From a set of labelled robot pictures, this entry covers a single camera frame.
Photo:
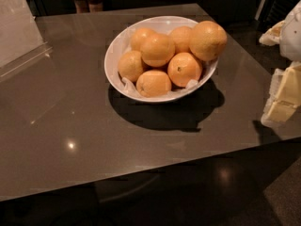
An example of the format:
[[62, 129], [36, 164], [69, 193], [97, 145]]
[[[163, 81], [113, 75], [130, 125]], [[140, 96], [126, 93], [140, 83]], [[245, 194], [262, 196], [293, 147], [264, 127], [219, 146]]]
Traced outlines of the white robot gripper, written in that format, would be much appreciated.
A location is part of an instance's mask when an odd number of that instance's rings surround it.
[[301, 106], [301, 1], [282, 20], [259, 38], [266, 46], [279, 45], [280, 54], [293, 61], [285, 70], [275, 69], [261, 123], [277, 127]]

